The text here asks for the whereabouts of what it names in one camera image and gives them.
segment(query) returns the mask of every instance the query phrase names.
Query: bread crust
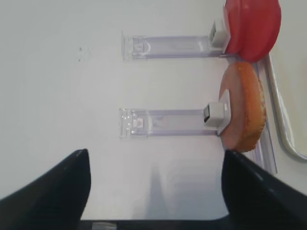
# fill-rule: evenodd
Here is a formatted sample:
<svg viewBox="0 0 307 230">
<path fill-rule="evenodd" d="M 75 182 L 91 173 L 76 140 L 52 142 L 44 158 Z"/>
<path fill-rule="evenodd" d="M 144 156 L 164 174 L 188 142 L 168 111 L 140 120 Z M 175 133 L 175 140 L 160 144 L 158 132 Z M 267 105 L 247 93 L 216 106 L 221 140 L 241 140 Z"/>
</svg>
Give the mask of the bread crust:
<svg viewBox="0 0 307 230">
<path fill-rule="evenodd" d="M 221 97 L 228 89 L 231 122 L 222 132 L 226 149 L 246 152 L 255 149 L 266 121 L 262 84 L 248 62 L 236 62 L 226 70 L 220 88 Z"/>
</svg>

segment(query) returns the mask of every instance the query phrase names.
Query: orange bread slice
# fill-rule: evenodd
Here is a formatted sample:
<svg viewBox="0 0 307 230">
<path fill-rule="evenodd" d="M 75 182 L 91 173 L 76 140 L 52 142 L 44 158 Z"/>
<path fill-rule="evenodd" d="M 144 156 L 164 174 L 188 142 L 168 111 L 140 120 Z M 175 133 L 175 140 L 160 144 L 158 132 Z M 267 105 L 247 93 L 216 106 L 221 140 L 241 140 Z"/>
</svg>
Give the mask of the orange bread slice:
<svg viewBox="0 0 307 230">
<path fill-rule="evenodd" d="M 226 149 L 246 152 L 256 147 L 265 126 L 266 108 L 262 84 L 248 62 L 228 67 L 222 79 L 220 96 L 230 93 L 231 121 L 222 132 Z"/>
</svg>

